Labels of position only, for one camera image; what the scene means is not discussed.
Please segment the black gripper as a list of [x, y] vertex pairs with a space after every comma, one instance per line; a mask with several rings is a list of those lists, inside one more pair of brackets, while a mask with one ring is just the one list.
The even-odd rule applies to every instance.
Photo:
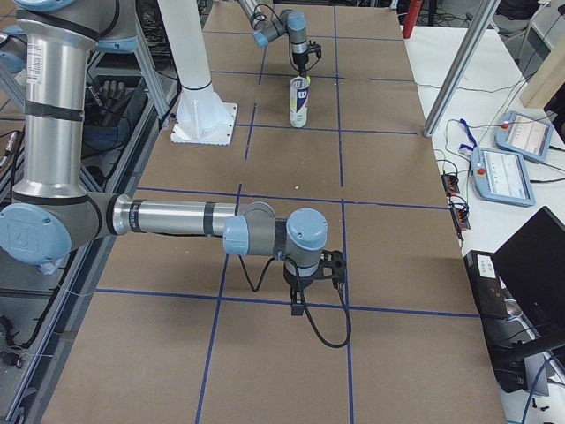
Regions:
[[304, 301], [301, 291], [305, 291], [312, 283], [316, 272], [316, 267], [308, 268], [298, 267], [296, 269], [290, 261], [284, 263], [283, 277], [285, 282], [290, 286], [290, 312], [292, 315], [303, 315], [305, 311]]
[[291, 52], [291, 59], [292, 59], [292, 63], [294, 64], [294, 66], [296, 68], [298, 68], [298, 74], [301, 78], [305, 78], [306, 77], [306, 65], [308, 63], [308, 53], [307, 52], [302, 52], [302, 53], [295, 53], [295, 52]]

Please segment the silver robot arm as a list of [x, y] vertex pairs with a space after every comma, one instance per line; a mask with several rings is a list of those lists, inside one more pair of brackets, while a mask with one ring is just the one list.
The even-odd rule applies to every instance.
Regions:
[[273, 18], [268, 19], [256, 1], [238, 1], [253, 29], [253, 38], [260, 48], [283, 35], [289, 39], [291, 61], [298, 75], [306, 77], [306, 65], [311, 51], [306, 35], [305, 15], [300, 11], [285, 9], [280, 13], [272, 10]]
[[[135, 1], [14, 1], [26, 35], [24, 176], [1, 212], [1, 247], [12, 258], [40, 265], [109, 235], [127, 232], [222, 238], [227, 254], [283, 261], [292, 315], [307, 312], [305, 287], [324, 276], [328, 226], [317, 210], [276, 218], [265, 203], [133, 200], [88, 192], [79, 185], [87, 56], [137, 47]], [[319, 45], [309, 43], [305, 15], [292, 9], [264, 18], [254, 1], [239, 1], [262, 48], [287, 35], [299, 82]], [[159, 1], [181, 85], [171, 141], [230, 144], [235, 103], [215, 92], [195, 1]]]

